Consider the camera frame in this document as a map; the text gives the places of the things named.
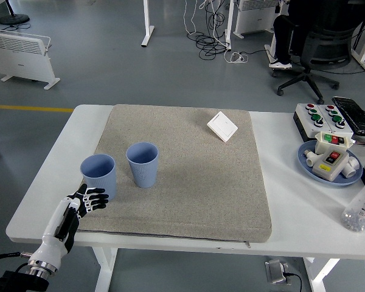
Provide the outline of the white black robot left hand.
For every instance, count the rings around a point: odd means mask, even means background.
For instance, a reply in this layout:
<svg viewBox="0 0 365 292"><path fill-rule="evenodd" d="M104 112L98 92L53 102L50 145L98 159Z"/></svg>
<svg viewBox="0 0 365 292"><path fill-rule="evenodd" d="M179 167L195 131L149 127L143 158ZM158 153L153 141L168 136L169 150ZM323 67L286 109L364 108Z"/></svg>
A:
<svg viewBox="0 0 365 292"><path fill-rule="evenodd" d="M42 244L30 256L29 274L47 277L55 274L61 266L62 258L74 245L74 236L79 221L88 213L104 209L109 202L105 189L80 188L58 204L44 231Z"/></svg>

